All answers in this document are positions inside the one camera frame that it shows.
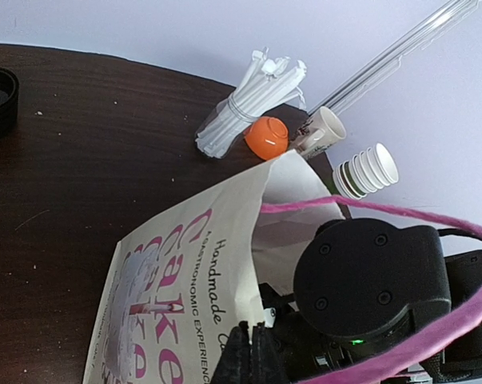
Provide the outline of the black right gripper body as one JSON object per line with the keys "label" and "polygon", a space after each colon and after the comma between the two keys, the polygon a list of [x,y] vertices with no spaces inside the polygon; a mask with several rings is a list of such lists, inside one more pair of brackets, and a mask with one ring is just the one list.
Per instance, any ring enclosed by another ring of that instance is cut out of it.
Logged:
{"label": "black right gripper body", "polygon": [[445,256],[458,230],[374,218],[322,224],[283,282],[265,278],[273,340],[292,382],[363,362],[466,302],[482,286],[482,250]]}

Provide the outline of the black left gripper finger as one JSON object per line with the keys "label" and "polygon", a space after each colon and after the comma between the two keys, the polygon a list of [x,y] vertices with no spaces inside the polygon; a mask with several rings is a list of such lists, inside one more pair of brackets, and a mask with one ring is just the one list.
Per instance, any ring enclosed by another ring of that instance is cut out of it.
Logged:
{"label": "black left gripper finger", "polygon": [[290,383],[264,323],[249,333],[249,324],[239,322],[229,339],[210,381],[212,384],[288,384]]}

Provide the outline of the pink and white paper bag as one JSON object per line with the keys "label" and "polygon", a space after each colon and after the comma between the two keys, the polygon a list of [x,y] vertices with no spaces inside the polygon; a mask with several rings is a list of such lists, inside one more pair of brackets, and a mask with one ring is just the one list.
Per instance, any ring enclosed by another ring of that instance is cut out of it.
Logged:
{"label": "pink and white paper bag", "polygon": [[[312,168],[289,152],[221,182],[138,227],[116,246],[90,342],[86,383],[211,383],[239,322],[249,333],[275,311],[265,278],[283,282],[296,251],[348,220]],[[482,240],[482,226],[389,205],[416,226]],[[400,344],[353,366],[290,383],[378,383],[421,364],[435,383],[482,378],[482,286]]]}

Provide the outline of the stack of black cup lids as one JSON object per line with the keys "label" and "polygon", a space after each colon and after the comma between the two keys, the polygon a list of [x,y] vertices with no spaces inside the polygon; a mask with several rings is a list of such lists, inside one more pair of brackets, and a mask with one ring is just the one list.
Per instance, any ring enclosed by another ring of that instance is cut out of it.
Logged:
{"label": "stack of black cup lids", "polygon": [[17,76],[0,67],[0,137],[11,132],[17,124],[19,91]]}

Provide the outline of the stack of paper cups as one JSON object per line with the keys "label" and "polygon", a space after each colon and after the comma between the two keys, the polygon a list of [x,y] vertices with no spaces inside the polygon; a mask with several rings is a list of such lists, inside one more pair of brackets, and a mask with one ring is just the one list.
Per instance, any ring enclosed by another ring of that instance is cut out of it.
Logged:
{"label": "stack of paper cups", "polygon": [[399,178],[396,163],[382,143],[355,154],[333,170],[337,192],[356,200],[398,183]]}

